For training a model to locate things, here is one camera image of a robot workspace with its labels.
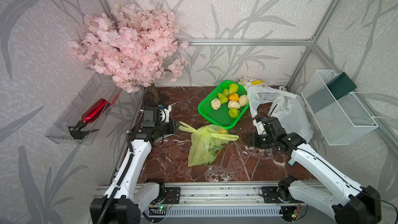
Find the green avocado print plastic bag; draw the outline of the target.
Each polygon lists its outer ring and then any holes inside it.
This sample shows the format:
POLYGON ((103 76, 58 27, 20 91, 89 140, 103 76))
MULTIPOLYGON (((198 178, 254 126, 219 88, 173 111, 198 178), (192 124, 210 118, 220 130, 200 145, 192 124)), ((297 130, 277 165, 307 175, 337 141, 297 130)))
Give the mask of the green avocado print plastic bag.
POLYGON ((184 122, 180 123, 179 130, 191 133, 188 167, 213 163, 225 146, 239 139, 238 135, 217 133, 219 128, 218 125, 210 124, 195 129, 184 122))

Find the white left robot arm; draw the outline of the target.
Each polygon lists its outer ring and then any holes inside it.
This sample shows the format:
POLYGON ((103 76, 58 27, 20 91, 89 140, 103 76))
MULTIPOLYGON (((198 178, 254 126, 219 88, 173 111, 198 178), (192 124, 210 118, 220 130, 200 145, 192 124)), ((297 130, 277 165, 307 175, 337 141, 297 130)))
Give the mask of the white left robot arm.
POLYGON ((94 224, 138 224, 144 210, 165 197, 161 180, 144 183, 136 191, 145 160, 154 143, 175 134, 180 123, 170 116, 170 105, 142 110, 139 122, 127 133, 128 150, 113 182, 101 198, 90 205, 94 224))

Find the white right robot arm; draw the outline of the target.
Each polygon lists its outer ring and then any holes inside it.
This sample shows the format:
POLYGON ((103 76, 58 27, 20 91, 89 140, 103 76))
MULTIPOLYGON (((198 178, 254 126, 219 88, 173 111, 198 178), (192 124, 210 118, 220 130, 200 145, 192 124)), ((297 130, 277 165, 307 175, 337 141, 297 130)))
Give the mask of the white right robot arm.
POLYGON ((328 189, 328 192, 318 190, 290 176, 278 184, 280 201, 304 202, 338 224, 381 222, 381 199, 375 188, 363 187, 337 170, 297 133, 286 133, 278 118, 258 117, 253 124, 257 130, 247 136, 250 146, 284 152, 290 157, 290 164, 299 163, 328 189))

